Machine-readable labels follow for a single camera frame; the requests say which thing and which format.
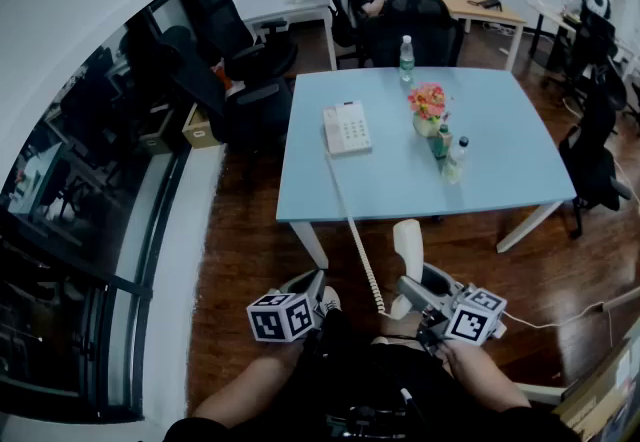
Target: glass pane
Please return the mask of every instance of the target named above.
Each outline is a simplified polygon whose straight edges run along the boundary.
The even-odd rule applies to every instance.
[[[64,255],[130,281],[141,279],[189,108],[166,94],[151,49],[144,32],[125,27],[96,49],[33,129],[0,196],[0,208]]]
[[[128,405],[130,402],[129,384],[131,380],[130,342],[135,311],[133,296],[124,291],[116,293],[109,340],[109,406]]]
[[[0,381],[36,391],[77,396],[84,364],[93,287],[64,270],[0,244]]]

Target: flower vase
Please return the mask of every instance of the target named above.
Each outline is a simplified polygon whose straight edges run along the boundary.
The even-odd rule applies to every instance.
[[[435,117],[424,119],[417,113],[414,113],[413,127],[419,135],[425,138],[435,138],[438,136],[440,129],[440,119]]]

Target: plastic bottle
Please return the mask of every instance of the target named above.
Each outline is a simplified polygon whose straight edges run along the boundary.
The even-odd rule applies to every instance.
[[[451,147],[449,154],[447,154],[447,159],[442,167],[442,175],[451,184],[455,184],[460,180],[462,165],[467,153],[467,145],[469,145],[469,138],[463,136],[457,144]]]
[[[413,81],[414,63],[411,36],[405,35],[402,37],[402,45],[400,46],[400,78],[402,81],[407,83]]]

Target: white telephone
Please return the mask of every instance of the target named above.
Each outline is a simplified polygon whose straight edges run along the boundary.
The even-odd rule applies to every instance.
[[[360,101],[325,108],[324,130],[331,155],[371,148],[371,137]]]

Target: pink flowers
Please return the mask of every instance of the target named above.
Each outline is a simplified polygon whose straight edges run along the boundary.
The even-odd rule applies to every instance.
[[[411,109],[425,120],[440,118],[444,113],[446,97],[438,83],[422,83],[409,94]]]

